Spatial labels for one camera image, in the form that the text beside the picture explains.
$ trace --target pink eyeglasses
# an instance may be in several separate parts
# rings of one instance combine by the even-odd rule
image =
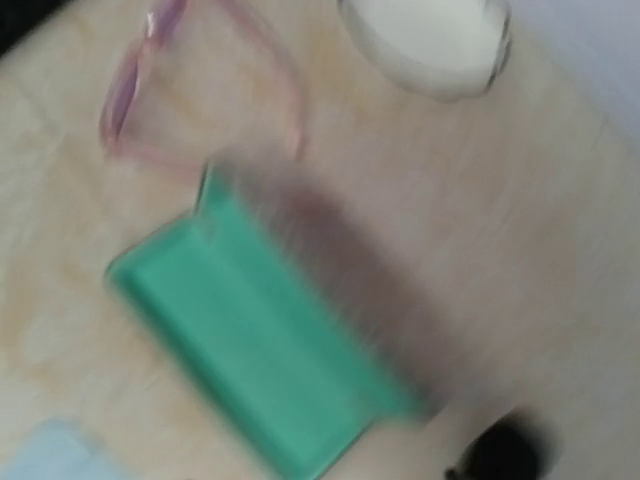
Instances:
[[[287,92],[293,117],[287,149],[295,160],[302,159],[307,143],[307,100],[294,61],[280,45],[271,28],[241,3],[242,0],[209,1],[221,7],[240,33],[271,59],[278,81]],[[100,119],[100,136],[111,158],[161,167],[174,176],[192,181],[200,175],[200,163],[136,140],[124,132],[131,108],[153,67],[155,54],[171,39],[189,3],[190,0],[160,0],[149,11],[142,38],[125,55],[107,94]]]

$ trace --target beige marble countertop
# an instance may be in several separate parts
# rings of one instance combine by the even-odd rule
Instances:
[[[259,479],[102,283],[114,256],[194,196],[106,163],[97,140],[104,93],[148,3],[80,0],[0,61],[0,463],[38,423],[70,416],[136,478]],[[640,164],[607,119],[519,30],[488,96],[441,105],[373,70],[334,1],[253,3],[310,81],[309,168],[465,345],[438,417],[418,431],[377,429],[329,478],[440,478],[483,422],[518,403],[561,439],[552,478],[635,478]],[[143,133],[203,156],[271,124],[277,133],[268,69],[200,21],[193,57],[168,61],[141,105],[153,119]]]

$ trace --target black object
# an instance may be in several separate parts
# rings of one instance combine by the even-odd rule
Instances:
[[[69,0],[0,0],[0,55]]]
[[[521,414],[504,417],[467,450],[446,480],[539,480],[549,470],[551,448]]]

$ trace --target green case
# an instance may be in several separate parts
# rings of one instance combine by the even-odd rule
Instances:
[[[107,276],[279,478],[318,478],[372,423],[422,410],[214,169]]]

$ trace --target beige tabletop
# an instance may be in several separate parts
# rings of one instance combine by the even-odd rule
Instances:
[[[102,282],[112,258],[195,194],[105,162],[97,139],[148,3],[77,1],[0,62],[0,463],[62,416],[135,478],[259,479]],[[488,96],[441,105],[371,68],[335,1],[253,3],[309,80],[310,170],[465,345],[440,415],[371,432],[329,477],[437,479],[485,422],[526,404],[561,439],[552,478],[636,478],[640,164],[607,119],[520,30]],[[203,157],[286,121],[268,67],[209,21],[224,27],[195,19],[137,114],[141,134]]]

